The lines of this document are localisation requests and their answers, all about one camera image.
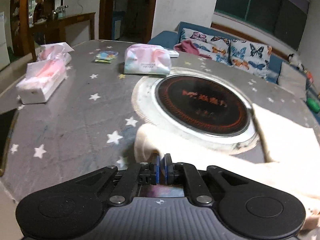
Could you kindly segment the kettle on sideboard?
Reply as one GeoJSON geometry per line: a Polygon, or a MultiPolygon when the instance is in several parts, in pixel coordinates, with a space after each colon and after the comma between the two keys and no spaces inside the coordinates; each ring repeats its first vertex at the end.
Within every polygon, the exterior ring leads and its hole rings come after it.
{"type": "Polygon", "coordinates": [[[67,8],[68,8],[68,5],[62,5],[60,7],[57,7],[55,11],[53,11],[53,19],[57,20],[59,18],[65,17],[67,8]]]}

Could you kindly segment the cream white garment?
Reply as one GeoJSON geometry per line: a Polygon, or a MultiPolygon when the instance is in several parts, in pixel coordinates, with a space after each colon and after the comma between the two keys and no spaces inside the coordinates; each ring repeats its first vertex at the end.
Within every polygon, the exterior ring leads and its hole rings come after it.
{"type": "Polygon", "coordinates": [[[199,170],[216,165],[297,197],[305,207],[304,230],[319,227],[319,135],[256,104],[252,105],[262,137],[264,163],[211,150],[203,142],[180,139],[152,124],[137,131],[136,162],[150,162],[154,155],[171,155],[172,161],[193,164],[199,170]]]}

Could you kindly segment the black white plush toy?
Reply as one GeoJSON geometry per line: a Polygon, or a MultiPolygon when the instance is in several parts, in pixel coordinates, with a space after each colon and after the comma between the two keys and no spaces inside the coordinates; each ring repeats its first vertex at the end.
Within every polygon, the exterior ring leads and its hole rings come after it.
{"type": "Polygon", "coordinates": [[[298,70],[304,70],[304,66],[302,65],[302,61],[300,60],[297,54],[289,54],[288,62],[292,66],[296,67],[298,70]]]}

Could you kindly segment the right butterfly pillow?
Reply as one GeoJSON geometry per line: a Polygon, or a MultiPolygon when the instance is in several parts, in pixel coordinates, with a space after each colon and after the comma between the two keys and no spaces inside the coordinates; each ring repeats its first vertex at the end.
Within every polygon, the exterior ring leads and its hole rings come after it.
{"type": "Polygon", "coordinates": [[[229,61],[233,67],[262,79],[268,77],[268,65],[272,47],[263,43],[232,39],[229,61]]]}

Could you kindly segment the person in background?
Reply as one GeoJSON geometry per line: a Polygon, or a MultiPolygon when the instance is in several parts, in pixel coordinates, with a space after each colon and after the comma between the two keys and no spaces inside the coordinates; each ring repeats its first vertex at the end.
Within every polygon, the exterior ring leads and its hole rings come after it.
{"type": "Polygon", "coordinates": [[[36,6],[33,13],[33,24],[45,18],[43,0],[35,0],[36,6]]]}

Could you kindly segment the white pink tissue box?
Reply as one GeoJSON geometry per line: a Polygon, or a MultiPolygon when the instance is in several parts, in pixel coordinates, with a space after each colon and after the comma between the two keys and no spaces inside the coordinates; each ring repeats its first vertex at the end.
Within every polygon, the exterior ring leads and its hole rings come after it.
{"type": "Polygon", "coordinates": [[[46,103],[65,77],[62,59],[28,63],[25,78],[16,85],[21,102],[24,105],[46,103]]]}

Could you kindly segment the butterfly pillow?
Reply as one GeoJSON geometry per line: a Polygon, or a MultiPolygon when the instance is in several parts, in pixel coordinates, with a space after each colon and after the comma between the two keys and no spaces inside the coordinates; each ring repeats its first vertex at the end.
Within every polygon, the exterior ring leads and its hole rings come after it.
{"type": "Polygon", "coordinates": [[[191,40],[201,54],[209,55],[212,60],[230,65],[229,45],[231,41],[229,39],[183,28],[180,34],[180,42],[183,40],[191,40]]]}
{"type": "Polygon", "coordinates": [[[272,47],[263,43],[232,39],[229,61],[233,67],[262,79],[268,77],[268,65],[272,47]]]}

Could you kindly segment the blue sofa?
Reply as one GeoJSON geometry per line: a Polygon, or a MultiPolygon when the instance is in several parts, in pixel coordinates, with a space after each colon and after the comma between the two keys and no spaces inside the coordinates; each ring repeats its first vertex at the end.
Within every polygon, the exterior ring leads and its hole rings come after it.
{"type": "MultiPolygon", "coordinates": [[[[224,27],[219,24],[212,24],[210,28],[206,28],[200,25],[187,23],[187,22],[180,22],[178,25],[178,31],[163,31],[160,34],[153,37],[148,43],[173,49],[174,45],[180,43],[180,34],[183,28],[193,29],[208,35],[224,37],[229,40],[241,39],[241,40],[248,40],[256,43],[267,44],[267,42],[265,41],[263,42],[259,39],[253,38],[242,32],[236,31],[229,27],[224,27]]],[[[287,62],[287,59],[288,59],[287,55],[277,50],[276,48],[272,48],[270,64],[269,64],[269,70],[271,71],[271,76],[267,78],[267,81],[270,81],[272,83],[278,82],[278,76],[280,74],[281,64],[282,62],[287,62]]],[[[305,74],[305,73],[302,73],[302,74],[306,77],[306,97],[313,98],[319,104],[318,92],[316,87],[311,83],[312,81],[311,75],[305,74]]],[[[313,112],[311,113],[314,115],[316,120],[319,120],[319,113],[317,114],[313,112]]]]}

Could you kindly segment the pastel soft tissue pack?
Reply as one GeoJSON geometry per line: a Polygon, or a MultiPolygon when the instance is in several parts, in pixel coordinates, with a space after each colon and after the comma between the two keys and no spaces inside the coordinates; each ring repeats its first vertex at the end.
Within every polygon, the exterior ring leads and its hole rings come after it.
{"type": "Polygon", "coordinates": [[[162,46],[133,44],[125,50],[124,74],[168,75],[171,67],[169,51],[162,46]]]}

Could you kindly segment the white refrigerator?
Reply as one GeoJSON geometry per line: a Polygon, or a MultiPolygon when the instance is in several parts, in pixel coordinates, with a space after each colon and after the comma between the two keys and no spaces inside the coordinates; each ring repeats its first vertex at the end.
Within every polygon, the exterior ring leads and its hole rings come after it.
{"type": "Polygon", "coordinates": [[[10,64],[7,40],[5,36],[5,17],[4,12],[0,13],[0,70],[10,64]]]}

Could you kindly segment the beige cushion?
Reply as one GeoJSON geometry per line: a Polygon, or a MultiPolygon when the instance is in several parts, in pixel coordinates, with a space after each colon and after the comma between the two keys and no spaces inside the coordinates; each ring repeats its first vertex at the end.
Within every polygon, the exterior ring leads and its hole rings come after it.
{"type": "Polygon", "coordinates": [[[306,100],[306,77],[286,62],[281,64],[278,85],[290,91],[297,98],[306,100]]]}

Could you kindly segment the pink cloth on sofa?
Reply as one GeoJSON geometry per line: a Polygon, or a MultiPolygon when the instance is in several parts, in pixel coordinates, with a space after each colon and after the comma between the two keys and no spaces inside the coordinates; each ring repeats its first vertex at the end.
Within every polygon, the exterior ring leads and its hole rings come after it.
{"type": "Polygon", "coordinates": [[[201,54],[191,40],[183,40],[181,43],[174,45],[174,50],[200,56],[205,59],[212,59],[209,55],[201,54]]]}

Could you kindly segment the left butterfly pillow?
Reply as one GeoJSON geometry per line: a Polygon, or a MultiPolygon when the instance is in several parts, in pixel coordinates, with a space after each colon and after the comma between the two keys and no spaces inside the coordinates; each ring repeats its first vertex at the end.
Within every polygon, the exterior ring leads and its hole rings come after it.
{"type": "Polygon", "coordinates": [[[180,42],[183,40],[191,40],[201,54],[209,55],[212,60],[230,65],[229,45],[231,41],[229,39],[183,28],[180,34],[180,42]]]}

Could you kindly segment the white remote control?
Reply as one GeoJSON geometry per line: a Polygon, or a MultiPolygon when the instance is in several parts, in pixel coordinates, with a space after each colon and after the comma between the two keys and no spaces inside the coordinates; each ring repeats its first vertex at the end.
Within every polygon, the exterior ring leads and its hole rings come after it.
{"type": "Polygon", "coordinates": [[[179,53],[175,50],[167,50],[170,58],[178,58],[179,57],[179,53]]]}

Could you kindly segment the dark window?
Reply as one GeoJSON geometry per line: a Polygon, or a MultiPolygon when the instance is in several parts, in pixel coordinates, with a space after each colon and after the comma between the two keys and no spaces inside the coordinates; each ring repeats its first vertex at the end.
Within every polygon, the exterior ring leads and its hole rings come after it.
{"type": "Polygon", "coordinates": [[[257,27],[297,50],[309,4],[308,0],[217,0],[215,11],[257,27]]]}

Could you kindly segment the dark wooden sideboard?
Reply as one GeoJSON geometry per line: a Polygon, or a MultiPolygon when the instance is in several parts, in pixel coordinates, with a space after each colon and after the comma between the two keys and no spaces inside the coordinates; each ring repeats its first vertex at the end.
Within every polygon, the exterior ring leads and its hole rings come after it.
{"type": "Polygon", "coordinates": [[[63,18],[33,25],[30,34],[44,35],[44,43],[67,42],[76,46],[95,39],[95,12],[65,16],[63,18]]]}

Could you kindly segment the small colourful card pack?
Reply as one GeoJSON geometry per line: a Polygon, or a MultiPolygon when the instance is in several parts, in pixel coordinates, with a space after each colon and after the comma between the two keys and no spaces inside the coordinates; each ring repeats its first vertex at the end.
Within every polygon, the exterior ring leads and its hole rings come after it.
{"type": "Polygon", "coordinates": [[[111,64],[118,56],[117,51],[101,51],[95,55],[95,63],[106,63],[111,64]]]}

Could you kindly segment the round black induction cooktop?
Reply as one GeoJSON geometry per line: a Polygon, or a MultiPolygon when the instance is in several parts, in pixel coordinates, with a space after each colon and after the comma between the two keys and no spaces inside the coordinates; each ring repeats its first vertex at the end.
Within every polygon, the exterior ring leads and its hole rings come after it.
{"type": "Polygon", "coordinates": [[[204,77],[166,77],[157,84],[155,96],[168,116],[197,132],[236,136],[250,123],[244,102],[229,88],[204,77]]]}

